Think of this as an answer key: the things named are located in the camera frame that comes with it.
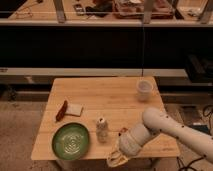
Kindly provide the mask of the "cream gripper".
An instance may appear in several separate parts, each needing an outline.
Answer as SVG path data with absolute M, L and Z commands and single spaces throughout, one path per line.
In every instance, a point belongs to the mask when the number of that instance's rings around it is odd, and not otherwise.
M 123 155 L 119 150 L 114 150 L 108 155 L 106 161 L 109 167 L 118 167 L 127 163 L 128 158 Z

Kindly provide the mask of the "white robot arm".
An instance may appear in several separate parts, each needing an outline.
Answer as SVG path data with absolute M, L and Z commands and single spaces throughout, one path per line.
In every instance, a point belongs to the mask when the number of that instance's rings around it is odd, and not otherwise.
M 213 137 L 180 124 L 155 107 L 142 113 L 141 121 L 123 132 L 116 140 L 106 161 L 109 167 L 118 167 L 137 156 L 142 147 L 160 133 L 177 139 L 195 153 L 213 163 Z

